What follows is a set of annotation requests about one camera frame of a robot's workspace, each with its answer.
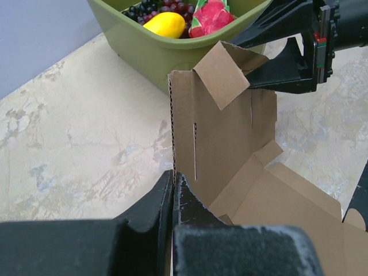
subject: open cardboard box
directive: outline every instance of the open cardboard box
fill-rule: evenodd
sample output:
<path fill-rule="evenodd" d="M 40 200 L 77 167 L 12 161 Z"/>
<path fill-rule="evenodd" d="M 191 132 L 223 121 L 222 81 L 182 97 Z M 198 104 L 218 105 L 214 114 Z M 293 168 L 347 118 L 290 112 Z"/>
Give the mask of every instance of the open cardboard box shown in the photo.
<path fill-rule="evenodd" d="M 174 170 L 217 217 L 235 225 L 294 225 L 311 238 L 327 276 L 368 275 L 368 235 L 356 210 L 280 163 L 274 91 L 247 90 L 267 58 L 219 42 L 193 71 L 170 75 Z"/>

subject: pink dragon fruit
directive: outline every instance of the pink dragon fruit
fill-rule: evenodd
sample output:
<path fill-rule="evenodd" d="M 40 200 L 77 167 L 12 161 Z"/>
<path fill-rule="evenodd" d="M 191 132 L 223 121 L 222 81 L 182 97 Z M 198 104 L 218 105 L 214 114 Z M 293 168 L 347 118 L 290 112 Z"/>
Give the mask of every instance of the pink dragon fruit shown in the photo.
<path fill-rule="evenodd" d="M 234 21 L 227 0 L 198 0 L 189 29 L 192 38 L 214 33 Z"/>

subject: cardboard box lid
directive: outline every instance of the cardboard box lid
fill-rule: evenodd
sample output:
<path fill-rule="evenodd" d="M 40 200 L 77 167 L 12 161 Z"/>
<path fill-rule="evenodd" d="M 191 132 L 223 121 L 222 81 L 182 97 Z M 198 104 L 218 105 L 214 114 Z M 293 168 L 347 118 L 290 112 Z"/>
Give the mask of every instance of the cardboard box lid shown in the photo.
<path fill-rule="evenodd" d="M 368 236 L 354 210 L 276 163 L 275 92 L 245 90 L 262 55 L 218 43 L 195 71 L 170 75 L 174 169 L 229 223 L 286 224 L 312 239 L 326 275 L 366 275 Z"/>

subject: green plastic container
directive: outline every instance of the green plastic container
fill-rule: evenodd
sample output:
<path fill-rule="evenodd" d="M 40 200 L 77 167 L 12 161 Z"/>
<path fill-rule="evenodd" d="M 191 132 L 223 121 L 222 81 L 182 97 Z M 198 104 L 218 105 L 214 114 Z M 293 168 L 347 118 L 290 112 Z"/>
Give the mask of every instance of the green plastic container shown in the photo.
<path fill-rule="evenodd" d="M 168 92 L 167 75 L 173 70 L 191 70 L 219 41 L 229 41 L 248 26 L 269 0 L 228 0 L 237 17 L 216 33 L 197 39 L 160 37 L 121 14 L 139 0 L 88 0 L 111 48 L 131 66 Z M 196 0 L 187 3 L 196 4 Z M 252 50 L 263 53 L 265 46 Z"/>

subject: light blue surface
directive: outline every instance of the light blue surface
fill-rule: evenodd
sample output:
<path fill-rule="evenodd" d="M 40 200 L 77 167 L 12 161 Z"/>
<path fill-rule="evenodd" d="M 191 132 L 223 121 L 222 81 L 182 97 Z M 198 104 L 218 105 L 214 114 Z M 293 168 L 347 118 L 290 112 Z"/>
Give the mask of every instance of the light blue surface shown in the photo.
<path fill-rule="evenodd" d="M 0 99 L 100 32 L 86 0 L 0 1 Z"/>

